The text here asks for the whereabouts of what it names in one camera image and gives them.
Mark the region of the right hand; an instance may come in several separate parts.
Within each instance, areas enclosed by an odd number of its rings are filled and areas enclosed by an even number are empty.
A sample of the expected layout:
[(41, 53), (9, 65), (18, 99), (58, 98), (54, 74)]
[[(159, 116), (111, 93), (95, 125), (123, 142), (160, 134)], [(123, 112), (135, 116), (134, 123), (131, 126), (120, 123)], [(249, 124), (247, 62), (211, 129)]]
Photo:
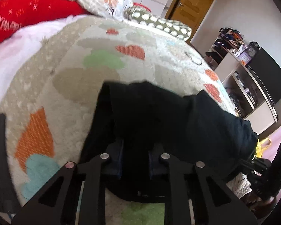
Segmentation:
[(255, 214), (268, 214), (277, 204), (275, 196), (263, 200), (258, 197), (253, 191), (241, 197), (241, 201)]

